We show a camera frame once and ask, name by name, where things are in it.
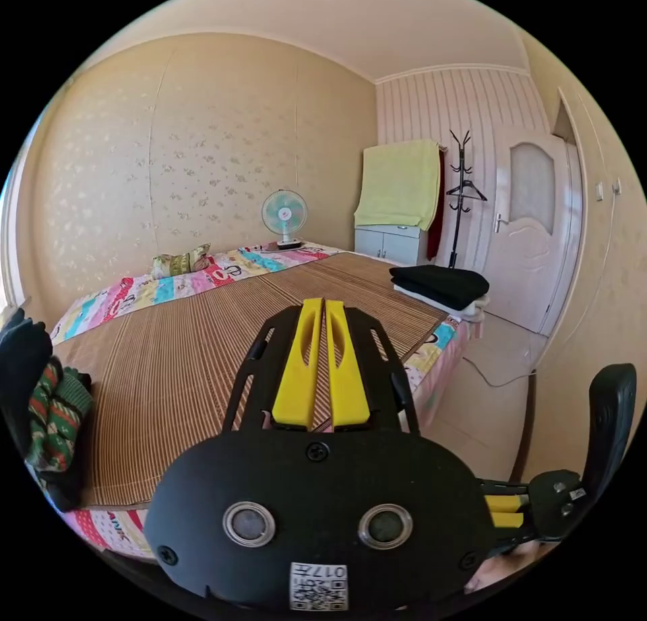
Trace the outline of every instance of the camera lens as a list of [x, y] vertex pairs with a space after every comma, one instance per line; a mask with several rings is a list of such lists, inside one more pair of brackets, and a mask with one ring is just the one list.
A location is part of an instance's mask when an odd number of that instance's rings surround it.
[[369, 509], [359, 522], [360, 540], [373, 549], [394, 549], [411, 535], [413, 520], [397, 504], [379, 504]]
[[276, 530], [272, 514], [256, 502], [237, 502], [224, 513], [222, 526], [236, 544], [243, 547], [262, 547]]

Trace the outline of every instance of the striped wall panel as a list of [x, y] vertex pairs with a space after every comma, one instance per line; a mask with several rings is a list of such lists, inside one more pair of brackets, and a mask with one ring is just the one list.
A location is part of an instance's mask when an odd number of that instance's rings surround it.
[[[377, 133], [380, 145], [417, 138], [433, 138], [449, 148], [445, 157], [445, 188], [458, 184], [450, 164], [458, 164], [458, 146], [467, 130], [466, 165], [472, 181], [488, 201], [468, 201], [461, 216], [456, 265], [482, 271], [494, 223], [496, 159], [494, 130], [512, 125], [549, 132], [548, 120], [529, 75], [498, 69], [444, 69], [411, 73], [377, 85]], [[437, 263], [450, 260], [456, 213], [445, 199], [443, 235]]]

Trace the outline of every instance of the electric fan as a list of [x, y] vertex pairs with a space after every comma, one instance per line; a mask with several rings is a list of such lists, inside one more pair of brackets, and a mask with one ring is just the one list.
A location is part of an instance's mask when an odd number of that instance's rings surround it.
[[280, 250], [297, 249], [303, 242], [292, 239], [290, 235], [303, 226], [308, 210], [303, 197], [291, 190], [277, 190], [263, 203], [261, 210], [263, 223], [282, 238], [276, 242]]

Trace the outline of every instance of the frosted glass panel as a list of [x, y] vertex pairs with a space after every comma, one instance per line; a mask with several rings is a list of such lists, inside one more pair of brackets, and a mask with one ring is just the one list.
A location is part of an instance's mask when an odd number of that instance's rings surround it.
[[510, 221], [532, 217], [553, 234], [555, 163], [537, 145], [510, 148]]

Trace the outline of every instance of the coat rack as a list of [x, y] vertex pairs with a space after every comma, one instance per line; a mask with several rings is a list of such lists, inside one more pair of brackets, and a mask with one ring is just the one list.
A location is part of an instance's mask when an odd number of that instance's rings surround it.
[[[465, 167], [465, 145], [471, 139], [470, 131], [469, 130], [467, 131], [467, 134], [465, 135], [465, 138], [463, 139], [462, 143], [458, 140], [458, 138], [456, 138], [456, 134], [452, 130], [450, 130], [450, 132], [454, 137], [454, 140], [458, 143], [458, 167], [455, 168], [452, 165], [452, 170], [454, 172], [460, 173], [460, 180], [458, 181], [458, 185], [446, 193], [447, 195], [456, 195], [458, 199], [456, 202], [456, 205], [450, 204], [450, 208], [452, 210], [456, 210], [456, 230], [454, 231], [454, 245], [452, 247], [452, 254], [450, 255], [450, 265], [449, 265], [449, 268], [453, 269], [454, 266], [456, 265], [456, 245], [458, 244], [458, 230], [460, 228], [460, 215], [463, 212], [467, 213], [471, 210], [471, 208], [463, 207], [463, 199], [487, 201], [487, 198], [485, 197], [485, 195], [483, 195], [483, 193], [481, 193], [476, 188], [476, 186], [468, 178], [465, 178], [465, 174], [472, 174], [472, 168]], [[471, 188], [478, 196], [470, 196], [470, 195], [463, 194], [463, 188]]]

